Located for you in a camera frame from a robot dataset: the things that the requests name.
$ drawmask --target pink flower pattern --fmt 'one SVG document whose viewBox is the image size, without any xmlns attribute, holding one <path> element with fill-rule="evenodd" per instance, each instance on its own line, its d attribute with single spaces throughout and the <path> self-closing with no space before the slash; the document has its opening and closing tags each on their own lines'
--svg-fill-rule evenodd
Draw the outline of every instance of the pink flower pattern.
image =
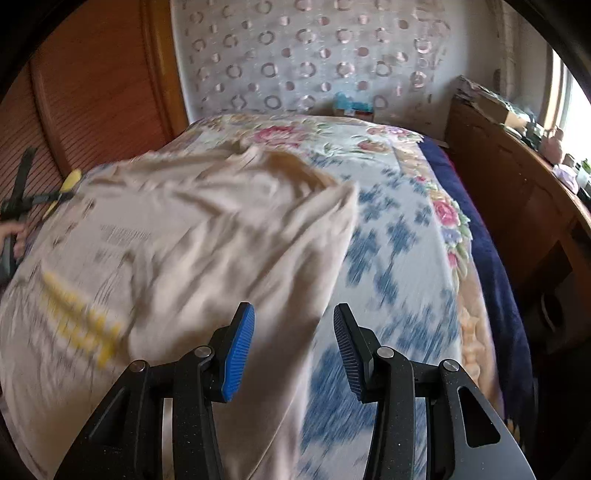
<svg viewBox="0 0 591 480">
<path fill-rule="evenodd" d="M 270 147 L 284 146 L 292 148 L 299 148 L 306 138 L 306 132 L 291 125 L 287 127 L 273 125 L 272 127 L 257 130 L 253 136 L 256 143 L 263 143 Z"/>
<path fill-rule="evenodd" d="M 362 142 L 359 142 L 357 146 L 361 150 L 375 153 L 389 153 L 392 151 L 388 145 L 381 142 L 373 142 L 371 140 L 363 140 Z"/>
<path fill-rule="evenodd" d="M 433 202 L 437 217 L 443 226 L 455 227 L 460 226 L 460 218 L 455 209 L 442 200 L 435 200 Z"/>
</svg>

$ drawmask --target window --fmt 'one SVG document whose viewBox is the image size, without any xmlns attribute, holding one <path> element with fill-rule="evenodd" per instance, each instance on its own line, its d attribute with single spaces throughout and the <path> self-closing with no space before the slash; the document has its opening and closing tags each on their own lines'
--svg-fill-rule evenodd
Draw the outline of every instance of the window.
<svg viewBox="0 0 591 480">
<path fill-rule="evenodd" d="M 564 130 L 563 152 L 578 161 L 591 160 L 591 103 L 570 72 L 560 128 Z"/>
</svg>

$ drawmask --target bottle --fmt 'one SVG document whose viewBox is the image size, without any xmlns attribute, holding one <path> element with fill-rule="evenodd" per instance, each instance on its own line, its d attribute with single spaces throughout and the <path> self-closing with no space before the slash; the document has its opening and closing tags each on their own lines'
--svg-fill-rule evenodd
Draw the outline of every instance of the bottle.
<svg viewBox="0 0 591 480">
<path fill-rule="evenodd" d="M 552 165 L 558 165 L 562 163 L 563 159 L 562 140 L 564 132 L 560 128 L 554 127 L 550 133 L 552 133 L 552 136 L 549 134 L 545 142 L 542 140 L 543 150 L 541 153 Z"/>
</svg>

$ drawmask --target bed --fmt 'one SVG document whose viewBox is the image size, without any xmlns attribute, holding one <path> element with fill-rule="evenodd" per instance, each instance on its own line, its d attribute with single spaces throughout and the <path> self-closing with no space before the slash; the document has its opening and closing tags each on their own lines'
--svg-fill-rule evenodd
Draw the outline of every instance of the bed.
<svg viewBox="0 0 591 480">
<path fill-rule="evenodd" d="M 525 333 L 490 236 L 441 149 L 414 132 L 352 118 L 236 113 L 196 122 L 163 151 L 224 144 L 287 150 L 360 188 L 357 227 L 311 346 L 297 478 L 361 478 L 365 468 L 375 406 L 349 391 L 332 331 L 341 302 L 412 360 L 460 361 L 521 437 L 532 395 Z M 415 477 L 423 478 L 422 401 L 416 408 Z M 6 405 L 3 413 L 18 437 Z"/>
</svg>

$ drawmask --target beige cloth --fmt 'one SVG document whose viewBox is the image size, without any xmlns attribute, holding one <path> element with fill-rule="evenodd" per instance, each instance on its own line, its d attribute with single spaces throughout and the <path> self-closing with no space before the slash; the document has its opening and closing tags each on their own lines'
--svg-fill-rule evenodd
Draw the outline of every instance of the beige cloth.
<svg viewBox="0 0 591 480">
<path fill-rule="evenodd" d="M 292 154 L 231 153 L 115 164 L 44 225 L 0 306 L 9 428 L 39 476 L 54 475 L 129 362 L 178 359 L 247 300 L 256 324 L 242 386 L 214 410 L 226 476 L 292 477 L 309 347 L 357 191 Z"/>
</svg>

